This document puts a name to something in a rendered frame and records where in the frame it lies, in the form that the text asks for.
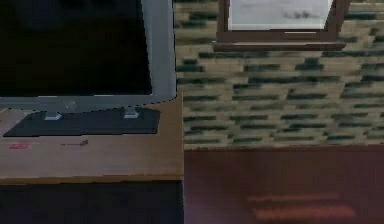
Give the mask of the grey framed television set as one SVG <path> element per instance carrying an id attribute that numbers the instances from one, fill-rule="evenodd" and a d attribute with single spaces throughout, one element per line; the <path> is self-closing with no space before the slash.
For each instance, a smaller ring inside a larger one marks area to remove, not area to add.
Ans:
<path id="1" fill-rule="evenodd" d="M 6 137 L 154 134 L 175 68 L 173 0 L 0 0 Z"/>

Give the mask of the brown wooden television stand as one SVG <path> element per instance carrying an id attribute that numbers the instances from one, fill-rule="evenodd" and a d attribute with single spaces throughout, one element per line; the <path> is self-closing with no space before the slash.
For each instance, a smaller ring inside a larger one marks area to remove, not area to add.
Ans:
<path id="1" fill-rule="evenodd" d="M 0 224 L 184 224 L 182 100 L 154 134 L 7 138 L 0 110 Z"/>

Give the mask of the brown framed window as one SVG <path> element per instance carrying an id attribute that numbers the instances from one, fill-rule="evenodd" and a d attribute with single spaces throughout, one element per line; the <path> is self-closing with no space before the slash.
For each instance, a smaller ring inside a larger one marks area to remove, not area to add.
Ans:
<path id="1" fill-rule="evenodd" d="M 216 52 L 339 51 L 352 0 L 219 0 Z"/>

